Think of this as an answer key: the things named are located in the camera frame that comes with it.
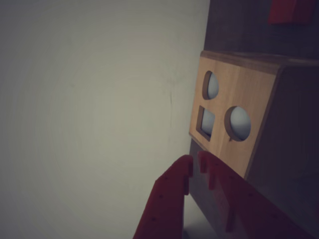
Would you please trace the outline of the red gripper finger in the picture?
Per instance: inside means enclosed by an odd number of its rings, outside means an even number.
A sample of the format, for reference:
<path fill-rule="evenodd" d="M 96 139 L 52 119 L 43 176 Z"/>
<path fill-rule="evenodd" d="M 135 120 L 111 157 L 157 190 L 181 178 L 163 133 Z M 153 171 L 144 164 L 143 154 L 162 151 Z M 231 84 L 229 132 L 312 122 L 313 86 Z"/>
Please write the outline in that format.
<path fill-rule="evenodd" d="M 155 181 L 133 238 L 182 238 L 184 197 L 192 176 L 193 157 L 183 155 Z"/>
<path fill-rule="evenodd" d="M 313 238 L 218 157 L 200 151 L 197 158 L 198 201 L 223 238 Z"/>

